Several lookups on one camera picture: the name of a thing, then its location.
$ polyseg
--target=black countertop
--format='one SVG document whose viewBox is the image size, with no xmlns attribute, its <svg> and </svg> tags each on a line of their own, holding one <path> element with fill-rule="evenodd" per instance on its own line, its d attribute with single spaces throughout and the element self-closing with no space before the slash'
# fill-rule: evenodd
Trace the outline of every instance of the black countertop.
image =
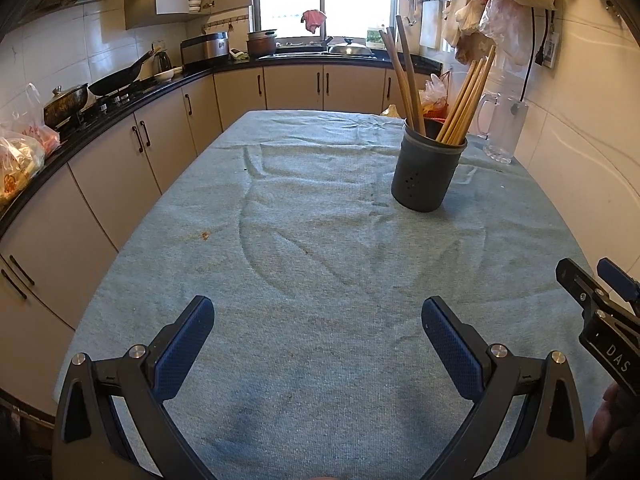
<svg viewBox="0 0 640 480">
<path fill-rule="evenodd" d="M 44 168 L 38 173 L 27 187 L 4 209 L 0 212 L 0 238 L 7 231 L 9 226 L 18 216 L 18 213 L 27 204 L 27 202 L 36 194 L 36 192 L 46 183 L 49 178 L 62 168 L 74 155 L 79 153 L 85 146 L 89 145 L 92 140 L 99 137 L 112 126 L 118 124 L 121 120 L 131 115 L 136 110 L 150 102 L 172 92 L 181 86 L 192 81 L 212 75 L 219 72 L 228 72 L 229 70 L 239 70 L 243 68 L 255 68 L 261 66 L 277 66 L 292 64 L 340 64 L 340 65 L 358 65 L 370 66 L 373 68 L 389 68 L 392 69 L 391 62 L 388 59 L 386 51 L 374 51 L 375 59 L 358 58 L 351 59 L 347 56 L 318 56 L 310 54 L 309 56 L 291 56 L 291 57 L 272 57 L 269 59 L 257 60 L 229 60 L 223 64 L 209 66 L 197 72 L 183 73 L 175 76 L 171 81 L 158 83 L 158 85 L 146 90 L 139 97 L 131 99 L 125 105 L 118 108 L 117 112 L 109 113 L 99 124 L 86 128 L 81 133 L 73 134 L 58 148 L 46 161 Z M 440 75 L 442 72 L 442 64 L 426 59 L 420 56 L 412 55 L 416 73 Z"/>
</svg>

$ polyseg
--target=white bowl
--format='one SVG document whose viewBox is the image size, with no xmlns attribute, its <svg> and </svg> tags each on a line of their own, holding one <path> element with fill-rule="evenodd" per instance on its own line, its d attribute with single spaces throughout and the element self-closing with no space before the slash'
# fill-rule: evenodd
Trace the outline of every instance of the white bowl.
<svg viewBox="0 0 640 480">
<path fill-rule="evenodd" d="M 169 70 L 165 70 L 164 72 L 156 74 L 154 77 L 156 78 L 156 81 L 158 81 L 159 83 L 162 83 L 164 81 L 169 81 L 171 78 L 174 77 L 174 69 L 170 68 Z"/>
</svg>

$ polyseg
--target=glass mug handle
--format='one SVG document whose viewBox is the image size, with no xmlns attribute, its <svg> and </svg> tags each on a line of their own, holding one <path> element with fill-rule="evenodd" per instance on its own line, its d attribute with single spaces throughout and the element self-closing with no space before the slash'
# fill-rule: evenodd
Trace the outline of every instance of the glass mug handle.
<svg viewBox="0 0 640 480">
<path fill-rule="evenodd" d="M 494 92 L 485 92 L 480 99 L 480 102 L 478 103 L 478 110 L 476 110 L 476 115 L 474 117 L 474 128 L 476 132 L 478 132 L 478 137 L 482 137 L 485 140 L 489 136 L 489 131 L 484 132 L 480 128 L 480 114 L 482 113 L 482 107 L 484 107 L 484 105 L 489 101 L 491 101 L 494 106 L 497 106 L 499 97 L 500 94 L 496 94 Z"/>
</svg>

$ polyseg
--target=glass mug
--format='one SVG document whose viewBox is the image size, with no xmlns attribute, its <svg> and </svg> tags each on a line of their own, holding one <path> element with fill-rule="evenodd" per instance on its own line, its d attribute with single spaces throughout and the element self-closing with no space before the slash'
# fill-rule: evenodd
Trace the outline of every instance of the glass mug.
<svg viewBox="0 0 640 480">
<path fill-rule="evenodd" d="M 489 124 L 487 132 L 482 131 L 479 124 L 479 116 L 482 107 L 491 102 L 494 105 L 494 116 Z M 527 118 L 529 105 L 521 102 L 514 96 L 486 92 L 475 117 L 475 126 L 479 135 L 486 137 L 484 152 L 493 160 L 510 164 L 513 153 L 516 151 L 520 134 Z"/>
</svg>

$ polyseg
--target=gas stove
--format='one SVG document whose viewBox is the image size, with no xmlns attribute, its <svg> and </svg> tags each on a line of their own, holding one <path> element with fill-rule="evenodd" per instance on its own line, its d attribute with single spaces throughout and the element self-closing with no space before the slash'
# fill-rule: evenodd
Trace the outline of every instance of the gas stove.
<svg viewBox="0 0 640 480">
<path fill-rule="evenodd" d="M 94 104 L 72 115 L 58 127 L 60 140 L 65 142 L 75 134 L 82 134 L 87 129 L 105 120 L 105 118 L 117 113 L 118 110 L 132 100 L 142 97 L 157 84 L 155 79 L 150 77 L 142 81 L 134 81 L 129 86 L 121 88 L 113 94 L 96 98 Z"/>
</svg>

